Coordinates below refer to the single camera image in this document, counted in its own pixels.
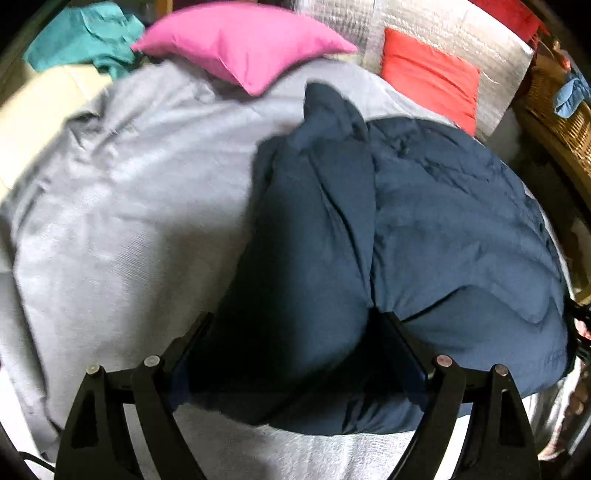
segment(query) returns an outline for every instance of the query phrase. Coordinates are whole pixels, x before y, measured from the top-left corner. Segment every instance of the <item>pillow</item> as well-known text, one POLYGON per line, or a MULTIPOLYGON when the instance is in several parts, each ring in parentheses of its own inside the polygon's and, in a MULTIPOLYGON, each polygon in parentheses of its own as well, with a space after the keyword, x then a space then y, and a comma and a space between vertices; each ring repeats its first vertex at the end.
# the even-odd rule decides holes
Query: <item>pillow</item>
POLYGON ((474 65, 386 28, 380 75, 417 104, 476 135, 480 70, 474 65))
POLYGON ((64 121, 110 83, 94 65, 64 65, 35 75, 13 94, 0 108, 0 181, 6 187, 0 192, 11 189, 64 121))
POLYGON ((131 48, 156 57, 181 55, 250 95, 260 95, 296 62, 357 51, 310 17, 239 2, 179 10, 156 22, 131 48))

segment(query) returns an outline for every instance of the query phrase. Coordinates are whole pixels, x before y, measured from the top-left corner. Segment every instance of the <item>wicker basket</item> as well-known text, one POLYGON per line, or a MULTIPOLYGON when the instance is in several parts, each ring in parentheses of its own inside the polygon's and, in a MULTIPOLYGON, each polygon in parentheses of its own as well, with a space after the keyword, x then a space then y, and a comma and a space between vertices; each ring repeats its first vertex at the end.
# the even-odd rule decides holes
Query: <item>wicker basket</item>
POLYGON ((534 67, 526 107, 573 152, 585 172, 591 176, 591 108, 583 102, 570 118, 556 115, 553 98, 563 85, 564 80, 560 76, 534 67))

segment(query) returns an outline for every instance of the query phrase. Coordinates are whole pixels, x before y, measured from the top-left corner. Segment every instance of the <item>silver bolt head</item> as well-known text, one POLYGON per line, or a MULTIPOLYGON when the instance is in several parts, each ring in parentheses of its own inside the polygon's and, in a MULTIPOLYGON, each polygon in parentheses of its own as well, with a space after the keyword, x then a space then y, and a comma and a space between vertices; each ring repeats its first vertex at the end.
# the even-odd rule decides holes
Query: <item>silver bolt head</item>
POLYGON ((88 367, 86 367, 86 373, 89 375, 95 375, 99 372, 100 370, 100 365, 97 364, 92 364, 89 365, 88 367))
POLYGON ((509 374, 509 369, 503 364, 496 364, 495 372, 497 372, 502 377, 506 377, 509 374))
POLYGON ((440 367, 450 367, 453 364, 453 360, 449 358, 447 355, 438 355, 436 358, 436 362, 440 367))
POLYGON ((146 360, 144 360, 144 365, 146 367, 155 367, 159 363, 160 357, 158 355, 150 355, 149 357, 146 357, 146 360))

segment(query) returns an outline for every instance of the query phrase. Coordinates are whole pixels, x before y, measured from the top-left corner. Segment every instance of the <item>gray blanket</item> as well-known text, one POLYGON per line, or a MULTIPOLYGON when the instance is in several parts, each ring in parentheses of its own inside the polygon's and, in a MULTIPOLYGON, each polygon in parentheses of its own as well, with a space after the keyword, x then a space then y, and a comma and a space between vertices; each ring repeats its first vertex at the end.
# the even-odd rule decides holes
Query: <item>gray blanket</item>
MULTIPOLYGON (((132 367, 215 309, 249 238, 257 143, 302 121, 309 80, 334 85, 365 118, 446 122, 350 64, 310 62, 252 99, 166 61, 84 107, 15 186, 0 212, 0 356, 41 450, 87 365, 132 367)), ((305 437, 196 408, 177 420, 212 479, 383 478, 409 438, 305 437)))

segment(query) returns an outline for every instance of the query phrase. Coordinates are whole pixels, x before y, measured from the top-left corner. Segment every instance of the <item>navy blue comforter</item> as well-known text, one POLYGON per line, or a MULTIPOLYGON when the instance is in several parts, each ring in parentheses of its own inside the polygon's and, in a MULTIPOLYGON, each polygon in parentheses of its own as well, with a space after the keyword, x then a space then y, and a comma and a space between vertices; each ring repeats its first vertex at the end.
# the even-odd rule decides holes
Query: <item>navy blue comforter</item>
POLYGON ((414 429, 374 308, 463 367, 509 366, 523 396, 565 375, 558 255, 506 165, 456 128, 365 123, 326 85, 308 85, 304 116, 259 148, 253 237, 185 400, 309 434, 414 429))

